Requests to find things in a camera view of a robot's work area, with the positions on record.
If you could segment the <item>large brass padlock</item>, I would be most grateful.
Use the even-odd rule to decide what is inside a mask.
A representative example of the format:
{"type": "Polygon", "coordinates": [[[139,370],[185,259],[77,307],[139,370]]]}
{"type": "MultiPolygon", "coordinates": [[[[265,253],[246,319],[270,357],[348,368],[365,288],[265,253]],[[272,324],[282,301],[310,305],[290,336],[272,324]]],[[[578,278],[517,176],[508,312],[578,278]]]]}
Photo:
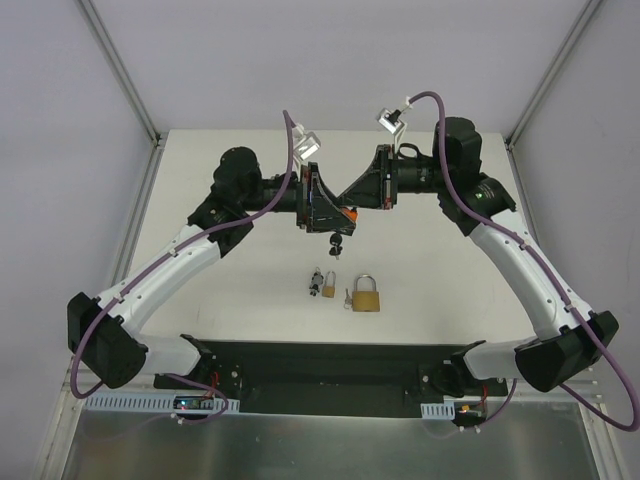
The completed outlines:
{"type": "Polygon", "coordinates": [[[352,310],[361,313],[378,313],[381,310],[380,293],[373,276],[362,274],[354,280],[352,310]]]}

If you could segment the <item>key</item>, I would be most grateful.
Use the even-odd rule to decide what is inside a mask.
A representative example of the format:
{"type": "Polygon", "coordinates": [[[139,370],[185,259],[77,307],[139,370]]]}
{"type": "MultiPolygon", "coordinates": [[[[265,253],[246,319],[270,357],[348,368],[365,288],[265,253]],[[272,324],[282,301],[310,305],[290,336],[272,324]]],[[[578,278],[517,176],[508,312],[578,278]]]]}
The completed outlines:
{"type": "Polygon", "coordinates": [[[349,289],[345,289],[345,300],[344,300],[344,308],[350,310],[352,308],[352,297],[349,293],[349,289]]]}

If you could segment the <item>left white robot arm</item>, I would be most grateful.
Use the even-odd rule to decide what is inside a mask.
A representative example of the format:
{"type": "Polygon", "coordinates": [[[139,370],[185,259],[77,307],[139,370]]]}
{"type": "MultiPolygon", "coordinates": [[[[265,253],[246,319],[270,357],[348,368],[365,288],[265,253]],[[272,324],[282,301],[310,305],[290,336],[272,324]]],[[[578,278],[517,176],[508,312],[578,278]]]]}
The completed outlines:
{"type": "Polygon", "coordinates": [[[204,387],[211,365],[185,338],[145,336],[151,316],[189,280],[222,260],[247,237],[255,220],[293,213],[308,233],[351,235],[357,206],[334,195],[315,163],[294,155],[281,175],[265,179],[247,147],[227,150],[213,172],[209,194],[160,253],[95,297],[76,294],[67,305],[71,373],[86,365],[100,386],[120,388],[140,373],[176,374],[188,388],[204,387]]]}

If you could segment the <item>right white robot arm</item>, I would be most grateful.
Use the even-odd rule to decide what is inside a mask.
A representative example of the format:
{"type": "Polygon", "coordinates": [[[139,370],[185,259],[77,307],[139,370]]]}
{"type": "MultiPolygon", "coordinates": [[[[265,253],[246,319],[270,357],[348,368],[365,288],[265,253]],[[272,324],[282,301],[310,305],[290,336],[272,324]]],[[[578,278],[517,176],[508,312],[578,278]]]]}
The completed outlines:
{"type": "Polygon", "coordinates": [[[534,337],[475,342],[454,355],[452,387],[473,394],[487,378],[513,377],[548,392],[592,366],[619,325],[596,313],[557,271],[527,231],[514,199],[481,171],[482,138],[465,118],[437,125],[430,155],[404,154],[404,145],[380,146],[365,172],[338,197],[347,208],[392,209],[399,194],[434,193],[439,206],[493,262],[525,309],[534,337]]]}

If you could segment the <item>small brass padlock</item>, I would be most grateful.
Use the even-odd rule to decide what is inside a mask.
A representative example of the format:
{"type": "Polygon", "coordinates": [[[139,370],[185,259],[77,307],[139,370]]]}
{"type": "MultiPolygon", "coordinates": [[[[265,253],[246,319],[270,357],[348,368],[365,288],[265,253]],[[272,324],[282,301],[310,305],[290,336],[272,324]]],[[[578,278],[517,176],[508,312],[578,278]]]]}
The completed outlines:
{"type": "Polygon", "coordinates": [[[324,276],[324,283],[321,290],[321,295],[324,298],[334,298],[336,291],[336,272],[329,270],[324,276]]]}

